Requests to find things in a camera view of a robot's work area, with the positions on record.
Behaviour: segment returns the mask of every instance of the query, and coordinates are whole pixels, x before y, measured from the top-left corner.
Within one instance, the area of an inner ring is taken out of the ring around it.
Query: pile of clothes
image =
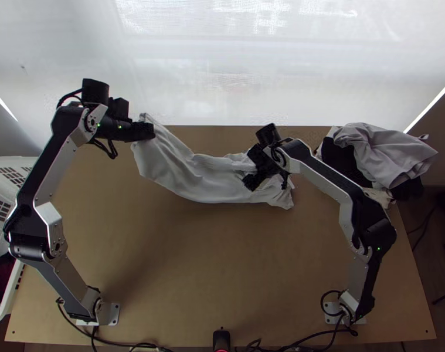
[[[366,123],[332,127],[315,156],[360,185],[384,208],[396,200],[422,195],[423,175],[437,157],[425,143],[429,136],[413,137]]]

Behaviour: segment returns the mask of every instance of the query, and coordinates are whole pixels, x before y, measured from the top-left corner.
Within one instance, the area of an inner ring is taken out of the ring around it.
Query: black cable
[[[424,227],[423,232],[421,233],[421,235],[418,237],[417,241],[415,242],[415,244],[413,245],[412,251],[414,252],[417,245],[419,244],[419,242],[421,242],[421,240],[423,239],[424,235],[426,234],[427,228],[429,227],[429,222],[431,220],[432,214],[435,213],[435,211],[437,210],[437,205],[435,205],[430,211],[429,213],[427,213],[427,215],[424,218],[424,221],[421,223],[421,225],[419,225],[417,228],[408,231],[407,234],[411,234],[413,232],[418,231],[420,228]]]
[[[331,340],[329,341],[329,344],[327,344],[326,347],[321,348],[321,349],[316,350],[316,351],[318,351],[318,352],[326,351],[326,350],[328,350],[328,349],[333,345],[333,342],[335,341],[336,334],[337,334],[337,332],[338,332],[339,324],[341,323],[341,318],[342,318],[343,316],[345,316],[345,313],[341,314],[340,317],[338,318],[338,321],[336,322],[336,325],[335,325],[335,330],[334,330],[334,332],[333,332],[333,336],[331,336]]]
[[[113,145],[112,140],[108,140],[108,146],[110,147],[110,150],[107,149],[107,147],[100,141],[96,140],[95,138],[92,138],[90,140],[90,143],[94,146],[98,147],[99,149],[102,149],[105,153],[107,153],[108,157],[110,159],[115,159],[118,156],[118,151],[116,150],[115,146]]]
[[[339,329],[339,325],[341,324],[341,320],[342,320],[344,315],[346,315],[346,313],[345,312],[341,312],[341,316],[339,316],[334,330],[326,330],[326,331],[321,331],[319,333],[315,333],[315,334],[309,335],[309,336],[307,336],[307,337],[305,337],[305,338],[303,338],[303,339],[301,339],[299,341],[291,343],[290,345],[282,346],[278,350],[267,350],[265,348],[261,348],[260,347],[261,339],[257,339],[257,340],[254,340],[254,341],[250,342],[245,347],[244,352],[254,352],[254,351],[259,351],[259,352],[285,352],[286,350],[288,350],[290,348],[297,348],[297,347],[299,347],[300,349],[309,349],[311,351],[318,351],[318,352],[326,351],[333,345],[337,333],[350,333],[354,337],[359,335],[357,331],[355,331],[355,330],[353,330],[353,329],[351,329],[349,327],[347,327],[345,329]],[[326,334],[333,334],[333,336],[332,336],[330,342],[328,343],[328,345],[326,347],[322,348],[322,349],[316,350],[316,349],[313,349],[313,348],[308,348],[306,346],[301,346],[302,343],[304,343],[304,342],[306,342],[306,341],[308,341],[310,339],[313,339],[314,337],[321,336],[321,335],[326,335]]]
[[[89,334],[88,332],[81,330],[80,328],[78,328],[72,321],[69,320],[69,318],[66,316],[66,314],[63,312],[63,310],[61,309],[61,304],[63,303],[63,300],[61,297],[59,297],[56,300],[56,304],[57,304],[57,308],[59,309],[59,312],[61,313],[61,315],[63,316],[63,318],[67,321],[67,323],[69,325],[71,325],[74,329],[76,329],[79,333],[81,333],[84,336],[87,336],[91,339],[91,345],[92,345],[92,349],[95,351],[95,344],[94,341],[98,341],[101,342],[103,344],[109,345],[109,346],[117,346],[117,347],[131,347],[132,350],[137,348],[137,347],[143,347],[143,348],[158,348],[164,352],[173,352],[172,350],[170,350],[169,348],[166,347],[159,347],[156,344],[153,343],[148,343],[148,342],[140,342],[137,344],[130,344],[130,343],[120,343],[120,342],[112,342],[112,341],[107,341],[104,339],[101,339],[100,337],[97,337],[96,334],[98,332],[98,326],[94,326],[94,330],[91,334]]]
[[[97,330],[98,330],[98,326],[94,326],[94,328],[92,329],[92,336],[90,337],[90,344],[91,344],[92,350],[94,350],[94,352],[97,352],[97,349],[96,349],[95,343],[94,343],[95,334],[97,333]]]
[[[411,249],[412,252],[415,251],[417,245],[419,244],[419,242],[421,242],[421,240],[423,239],[424,235],[426,234],[427,227],[429,226],[429,222],[430,222],[429,220],[430,220],[430,217],[429,217],[429,219],[427,219],[427,222],[426,222],[426,224],[425,224],[425,226],[424,226],[423,232],[421,233],[421,235],[420,235],[419,238],[417,239],[415,245],[414,245],[413,248]]]
[[[340,310],[338,313],[328,313],[328,312],[325,310],[325,307],[324,307],[324,305],[323,305],[323,301],[324,301],[325,297],[328,296],[328,295],[330,295],[331,293],[337,293],[337,294],[338,294],[338,298],[339,298],[339,296],[341,295],[341,291],[338,291],[338,290],[330,290],[330,291],[325,292],[325,293],[321,296],[321,298],[320,298],[320,307],[321,307],[321,310],[323,311],[323,313],[325,313],[326,315],[329,315],[329,316],[331,316],[331,317],[337,317],[337,316],[339,316],[339,315],[341,315],[341,314],[344,314],[344,312],[343,312],[342,310]]]
[[[84,105],[84,102],[82,101],[82,99],[76,95],[76,94],[78,94],[80,92],[82,92],[82,88],[81,89],[77,89],[77,90],[75,90],[75,91],[73,91],[71,93],[68,93],[68,94],[62,96],[61,99],[59,99],[59,101],[58,101],[58,103],[56,105],[56,108],[60,107],[64,103],[64,101],[66,99],[69,99],[69,98],[72,98],[72,97],[78,99],[81,102],[81,104]]]
[[[419,225],[417,228],[412,229],[411,231],[408,231],[407,234],[410,235],[413,232],[416,232],[417,230],[419,230],[420,228],[422,228],[424,225],[427,224],[428,220],[430,219],[430,217],[432,216],[432,214],[434,213],[434,211],[437,209],[437,205],[435,205],[428,213],[427,215],[424,217],[424,221],[421,223],[421,225]]]

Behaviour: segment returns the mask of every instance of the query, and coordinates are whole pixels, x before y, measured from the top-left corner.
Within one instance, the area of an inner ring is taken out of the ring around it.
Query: floor
[[[413,202],[399,204],[407,231],[421,224],[423,218],[436,203],[436,194],[442,188],[428,188],[424,196]],[[420,232],[409,235],[413,245]],[[433,306],[431,302],[445,294],[445,214],[439,209],[430,219],[426,236],[415,250],[417,267],[423,282],[424,291],[430,305],[430,311],[437,333],[437,340],[386,344],[367,344],[357,346],[333,346],[332,352],[445,352],[445,300]],[[0,351],[20,351],[22,344],[4,344]],[[207,348],[197,348],[207,352]],[[101,352],[126,351],[126,348],[99,347]],[[194,351],[194,348],[179,348],[178,352]],[[45,344],[25,344],[24,352],[89,352],[90,346],[57,346]]]

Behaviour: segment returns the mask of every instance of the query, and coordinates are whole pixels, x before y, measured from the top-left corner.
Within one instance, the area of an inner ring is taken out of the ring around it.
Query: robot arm
[[[51,123],[52,137],[28,175],[4,225],[9,252],[36,268],[64,300],[64,310],[78,324],[115,325],[119,305],[105,303],[100,291],[86,285],[66,255],[62,217],[51,199],[71,163],[85,143],[102,145],[108,139],[111,158],[117,153],[113,140],[135,141],[155,137],[153,125],[128,119],[128,102],[108,98],[108,85],[84,79],[78,98],[82,106],[59,106]],[[59,105],[68,97],[64,96]]]
[[[245,185],[254,190],[268,177],[301,174],[339,203],[339,224],[354,254],[347,289],[339,296],[346,313],[344,323],[358,321],[374,306],[373,286],[385,253],[395,243],[396,231],[381,205],[367,197],[362,188],[312,156],[299,139],[281,140],[274,124],[257,133],[259,143],[248,152],[258,173],[247,176]]]

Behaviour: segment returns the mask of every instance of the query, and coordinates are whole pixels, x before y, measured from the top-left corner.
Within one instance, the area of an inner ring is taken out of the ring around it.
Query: power cord
[[[266,349],[266,348],[261,348],[260,347],[261,339],[256,339],[256,340],[250,342],[245,347],[243,352],[255,352],[255,351],[258,351],[258,352],[285,352],[286,350],[289,350],[290,348],[296,348],[296,349],[298,349],[298,352],[323,352],[323,351],[327,351],[333,345],[337,333],[349,333],[349,334],[353,335],[354,337],[358,336],[359,335],[358,332],[356,330],[351,329],[350,327],[346,327],[345,329],[339,329],[339,325],[341,324],[341,320],[346,315],[346,313],[344,311],[340,311],[340,312],[337,312],[337,313],[329,313],[329,312],[325,311],[324,299],[325,299],[326,296],[330,295],[331,293],[337,293],[338,297],[339,297],[340,294],[341,294],[341,291],[330,290],[330,291],[325,292],[321,296],[321,298],[320,298],[320,305],[321,305],[322,311],[325,314],[327,314],[329,316],[332,316],[332,317],[338,317],[338,321],[336,322],[334,330],[326,330],[326,331],[321,331],[319,333],[315,333],[315,334],[309,335],[309,336],[307,336],[307,337],[305,337],[305,338],[303,338],[303,339],[301,339],[299,341],[293,342],[293,343],[291,343],[289,345],[286,345],[286,346],[282,346],[278,350],[269,350],[269,349]],[[304,343],[304,342],[306,342],[306,341],[308,341],[310,339],[313,339],[314,337],[321,336],[321,335],[326,335],[326,334],[333,334],[333,336],[331,337],[331,340],[328,343],[328,345],[326,345],[325,347],[323,347],[321,349],[314,349],[314,348],[311,348],[311,347],[306,347],[306,346],[302,346],[301,345],[302,343]]]
[[[97,347],[95,346],[95,341],[101,342],[101,343],[109,345],[109,346],[129,347],[130,352],[132,352],[135,348],[139,348],[139,347],[151,348],[151,349],[159,350],[162,352],[173,352],[169,348],[157,346],[156,344],[149,343],[149,342],[140,342],[137,344],[130,344],[130,343],[120,343],[120,342],[112,342],[112,341],[104,340],[104,339],[96,336],[99,326],[94,326],[91,334],[88,333],[87,331],[81,330],[72,321],[70,321],[69,318],[66,316],[63,309],[61,308],[61,304],[63,304],[63,303],[64,303],[63,299],[61,297],[58,297],[58,299],[56,300],[56,304],[57,304],[57,308],[59,309],[59,312],[61,313],[61,315],[63,316],[63,318],[67,321],[67,323],[69,325],[71,325],[74,329],[76,329],[82,335],[90,338],[90,344],[91,344],[92,350],[94,352],[97,352]]]
[[[354,337],[358,336],[358,332],[356,330],[353,330],[351,328],[345,328],[345,329],[339,329],[339,325],[341,324],[341,319],[342,317],[346,315],[346,313],[342,312],[342,314],[339,316],[338,321],[335,325],[335,329],[334,330],[326,330],[326,331],[321,331],[319,333],[315,333],[312,335],[309,335],[299,341],[293,342],[289,345],[286,346],[282,346],[280,349],[278,350],[269,350],[266,348],[261,348],[260,347],[260,343],[261,343],[261,339],[257,339],[255,341],[250,342],[245,349],[243,350],[243,352],[254,352],[254,351],[258,351],[258,352],[285,352],[286,350],[289,350],[290,348],[298,348],[300,351],[299,352],[323,352],[323,351],[327,351],[334,343],[335,338],[337,333],[350,333],[351,335],[353,335]],[[316,349],[316,348],[311,348],[311,347],[307,347],[307,346],[302,346],[301,344],[313,339],[314,337],[317,336],[321,336],[321,335],[326,335],[326,334],[333,334],[333,336],[331,337],[331,340],[329,341],[328,345],[326,345],[324,348],[321,349]]]
[[[419,229],[421,229],[421,228],[424,227],[424,228],[423,228],[423,232],[421,233],[421,235],[418,237],[417,241],[416,241],[415,244],[413,245],[413,248],[412,248],[412,251],[413,251],[413,252],[415,251],[417,245],[419,244],[419,242],[421,242],[421,240],[423,239],[424,235],[426,234],[427,227],[429,226],[430,219],[431,219],[432,215],[435,213],[436,210],[437,210],[437,205],[435,205],[435,206],[429,211],[429,213],[427,213],[427,215],[425,216],[424,221],[421,223],[421,225],[419,225],[417,228],[415,228],[415,229],[413,229],[413,230],[411,230],[411,231],[408,231],[408,232],[406,233],[407,235],[410,235],[411,233],[416,232],[416,231],[418,231]]]

